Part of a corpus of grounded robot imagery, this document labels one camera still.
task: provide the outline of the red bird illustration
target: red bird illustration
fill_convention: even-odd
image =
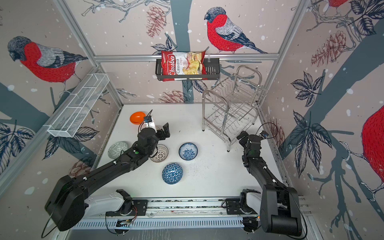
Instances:
[[[31,72],[41,80],[50,83],[63,83],[72,75],[75,68],[87,57],[63,51],[60,48],[52,48],[32,42],[29,38],[17,36],[9,41],[8,51],[13,61],[20,60]]]
[[[371,165],[373,171],[380,177],[381,185],[375,190],[370,189],[364,182],[360,183],[372,193],[372,198],[368,200],[375,202],[375,194],[379,190],[384,189],[384,106],[370,116],[364,123],[361,137],[364,150],[363,154],[351,152],[346,142],[341,143],[345,144],[348,150],[346,161],[349,160],[351,154],[361,157]]]
[[[243,33],[240,27],[236,26],[227,16],[222,7],[213,7],[207,11],[204,17],[207,20],[208,39],[218,52],[231,51],[234,53],[238,49],[251,48],[259,53],[266,53],[258,49]]]
[[[343,3],[345,3],[346,1],[348,0],[325,0],[325,2],[328,4],[328,7],[327,7],[327,10],[325,10],[325,13],[323,14],[324,16],[326,16],[326,13],[329,9],[329,7],[335,7],[336,8],[336,15],[340,15],[341,12],[337,11],[337,8],[339,6],[341,6]]]

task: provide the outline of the white wire basket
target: white wire basket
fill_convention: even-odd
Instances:
[[[239,76],[241,68],[255,72],[259,76],[258,84]],[[261,82],[262,75],[257,68],[251,69],[241,65],[235,74],[203,92],[202,130],[204,131],[205,126],[208,126],[227,144],[228,152],[231,145],[236,142],[236,137],[254,124],[258,117],[257,108],[268,92],[260,85]]]
[[[73,137],[109,83],[107,74],[94,73],[48,129],[54,137]]]

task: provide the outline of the dish rack handle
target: dish rack handle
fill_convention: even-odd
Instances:
[[[259,83],[258,83],[258,86],[260,86],[260,84],[261,84],[262,81],[263,81],[263,76],[262,76],[262,74],[259,72],[258,68],[253,69],[253,68],[250,68],[250,67],[248,67],[248,66],[246,66],[246,65],[240,65],[240,66],[237,68],[237,70],[236,70],[236,75],[237,75],[237,76],[236,76],[236,80],[235,80],[236,83],[237,83],[237,77],[238,77],[238,76],[239,76],[240,78],[243,78],[242,76],[239,75],[239,71],[240,71],[241,68],[246,68],[246,69],[251,70],[252,72],[256,73],[256,74],[259,76]]]
[[[223,125],[222,125],[222,128],[221,128],[221,133],[224,133],[224,127],[225,127],[225,123],[227,122],[227,117],[228,117],[228,112],[229,112],[229,102],[223,98],[220,94],[218,93],[215,93],[214,91],[210,90],[210,89],[206,89],[203,91],[203,128],[204,128],[204,119],[205,119],[205,96],[207,94],[212,94],[212,95],[215,95],[216,97],[220,98],[223,100],[223,102],[225,103],[225,114],[224,114],[224,120],[223,120]]]

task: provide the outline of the black basket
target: black basket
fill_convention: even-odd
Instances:
[[[218,80],[220,78],[220,60],[218,58],[211,58],[210,62],[207,59],[204,59],[203,64],[207,74],[197,74],[197,75],[163,75],[163,68],[161,66],[161,59],[156,60],[156,76],[159,81],[162,81],[165,78],[186,78],[187,80],[191,78],[202,78],[202,80]]]

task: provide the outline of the white mesh shelf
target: white mesh shelf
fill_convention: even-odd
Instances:
[[[54,137],[73,137],[109,83],[107,74],[94,73],[48,129]]]

